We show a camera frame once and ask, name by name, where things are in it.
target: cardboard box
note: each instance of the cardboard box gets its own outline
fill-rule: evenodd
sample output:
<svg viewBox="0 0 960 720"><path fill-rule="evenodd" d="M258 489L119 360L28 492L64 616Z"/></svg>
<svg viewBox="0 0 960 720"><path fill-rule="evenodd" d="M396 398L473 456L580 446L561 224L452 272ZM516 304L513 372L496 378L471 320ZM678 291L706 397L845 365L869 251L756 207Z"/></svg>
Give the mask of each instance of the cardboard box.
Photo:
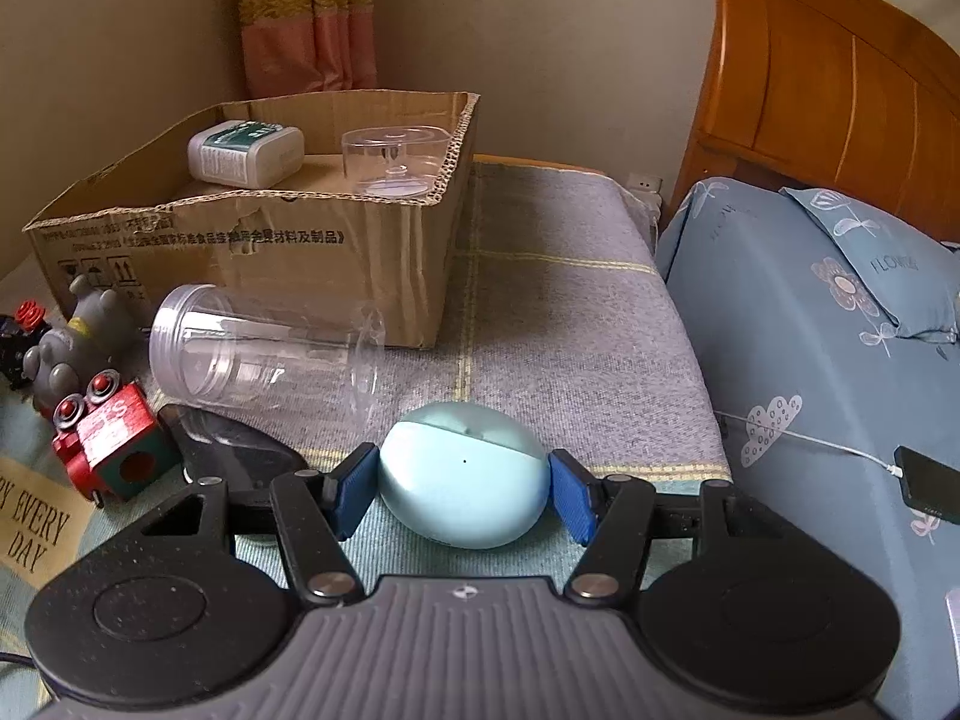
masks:
<svg viewBox="0 0 960 720"><path fill-rule="evenodd" d="M383 314L387 344L432 346L477 100L464 92L375 90L218 105L74 184L24 232L64 314L73 310L67 286L86 272L95 284L121 290L143 326L176 286L212 283L327 322L330 306L371 300ZM190 138L228 119L299 127L310 155L304 168L264 191L193 182ZM429 124L453 136L434 189L411 199L351 194L341 136L397 124Z"/></svg>

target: black cable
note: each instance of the black cable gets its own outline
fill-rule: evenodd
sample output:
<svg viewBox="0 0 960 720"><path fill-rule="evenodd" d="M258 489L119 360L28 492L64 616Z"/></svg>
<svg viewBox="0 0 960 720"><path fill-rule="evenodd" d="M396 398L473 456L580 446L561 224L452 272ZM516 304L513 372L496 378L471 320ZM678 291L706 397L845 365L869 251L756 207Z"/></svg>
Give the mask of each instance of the black cable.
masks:
<svg viewBox="0 0 960 720"><path fill-rule="evenodd" d="M37 668L37 664L34 663L33 658L16 653L0 653L0 664L11 664L23 668Z"/></svg>

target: blue bed sheet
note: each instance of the blue bed sheet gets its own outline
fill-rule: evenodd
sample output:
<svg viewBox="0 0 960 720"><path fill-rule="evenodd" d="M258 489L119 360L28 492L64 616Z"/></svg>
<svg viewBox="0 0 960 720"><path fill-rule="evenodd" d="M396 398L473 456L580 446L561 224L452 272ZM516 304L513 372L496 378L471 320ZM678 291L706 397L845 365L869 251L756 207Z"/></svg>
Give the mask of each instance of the blue bed sheet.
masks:
<svg viewBox="0 0 960 720"><path fill-rule="evenodd" d="M960 469L960 348L896 338L798 204L728 178L691 191L656 259L714 409L752 423L720 418L733 479L891 594L901 649L878 702L945 717L960 704L960 526L909 509L881 464L781 431Z"/></svg>

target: corrugated cardboard edge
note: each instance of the corrugated cardboard edge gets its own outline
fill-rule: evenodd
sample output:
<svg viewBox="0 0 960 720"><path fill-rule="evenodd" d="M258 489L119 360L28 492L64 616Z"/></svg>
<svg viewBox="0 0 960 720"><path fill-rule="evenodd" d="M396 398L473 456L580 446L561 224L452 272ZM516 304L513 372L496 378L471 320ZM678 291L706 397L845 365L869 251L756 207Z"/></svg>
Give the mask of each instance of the corrugated cardboard edge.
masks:
<svg viewBox="0 0 960 720"><path fill-rule="evenodd" d="M387 205L419 205L419 206L431 206L437 205L442 199L443 195L448 189L453 173L456 170L457 164L460 160L460 152L464 146L464 137L467 135L467 129L470 126L470 120L473 117L473 110L476 108L478 101L480 100L480 95L474 94L472 92L458 92L456 94L465 94L467 95L467 104L464 105L464 109L460 112L459 118L457 119L457 128L450 133L450 145L446 149L445 157L443 158L443 165L440 165L440 174L437 177L437 180L434 182L433 189L427 194L419 197L375 197L367 196L366 194L331 194L326 193L325 191L275 191L275 190L236 190L236 191L223 191L219 194L206 194L205 196L200 197L188 197L183 200L173 200L169 203L161 203L158 205L151 205L149 207L133 207L128 208L125 206L114 206L112 208L104 208L100 211L95 211L89 214L77 214L72 215L72 217L57 217L57 218L48 218L48 220L42 220L42 215L44 215L47 208L51 204L55 203L61 196L66 194L68 191L73 189L73 187L78 184L95 182L99 180L104 175L107 175L111 170L114 169L117 165L122 162L115 162L109 167L105 167L104 170L96 172L94 175L91 175L88 178L80 180L69 188L64 190L53 200L47 203L40 213L37 213L24 227L22 232L30 236L31 245L34 247L34 252L38 255L37 246L34 243L34 237L32 237L32 230L38 230L44 227L53 227L59 226L64 223L73 223L74 221L85 221L91 220L92 218L102 218L108 217L113 214L150 214L150 213L162 213L166 210L169 210L174 207L184 206L184 205L193 205L196 203L205 203L211 202L219 199L228 199L229 197L276 197L277 199L300 199L301 197L306 197L306 199L341 199L341 200L357 200L361 202L371 202L371 203L382 203ZM213 110L219 108L215 105L213 108L208 108L205 110ZM197 113L203 113L203 111L197 111L192 114L195 116ZM180 122L177 122L172 127L169 127L165 132L161 133L160 136L154 138L162 138L166 135L167 132L178 127L180 124L186 121L182 119Z"/></svg>

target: gray ribbed panel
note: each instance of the gray ribbed panel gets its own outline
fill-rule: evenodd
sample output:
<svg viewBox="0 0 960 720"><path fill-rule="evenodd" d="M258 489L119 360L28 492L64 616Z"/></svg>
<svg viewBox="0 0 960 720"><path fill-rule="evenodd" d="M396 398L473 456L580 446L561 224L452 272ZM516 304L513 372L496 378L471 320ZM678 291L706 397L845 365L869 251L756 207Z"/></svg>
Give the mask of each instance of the gray ribbed panel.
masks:
<svg viewBox="0 0 960 720"><path fill-rule="evenodd" d="M62 701L37 720L121 717L762 720L678 689L645 661L617 614L565 603L546 580L406 577L385 579L359 605L310 613L276 662L219 698L130 715ZM816 717L880 718L867 707Z"/></svg>

